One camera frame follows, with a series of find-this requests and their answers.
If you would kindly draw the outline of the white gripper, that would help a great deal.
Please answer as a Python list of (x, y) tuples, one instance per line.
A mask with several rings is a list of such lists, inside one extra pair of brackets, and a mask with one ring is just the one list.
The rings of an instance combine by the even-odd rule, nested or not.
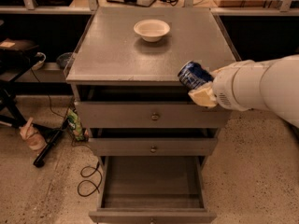
[(248, 109), (236, 100), (233, 85), (236, 73), (248, 63), (251, 63), (251, 60), (231, 63), (211, 71), (209, 74), (214, 77), (213, 84), (205, 83), (197, 89), (189, 91), (189, 96), (200, 106), (212, 108), (219, 104), (225, 109), (247, 111)]

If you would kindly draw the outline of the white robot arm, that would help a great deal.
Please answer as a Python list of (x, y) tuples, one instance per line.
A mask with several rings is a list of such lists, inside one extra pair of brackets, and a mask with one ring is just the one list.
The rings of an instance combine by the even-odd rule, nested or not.
[(200, 106), (275, 113), (299, 127), (299, 56), (254, 62), (246, 60), (213, 72), (214, 80), (189, 91)]

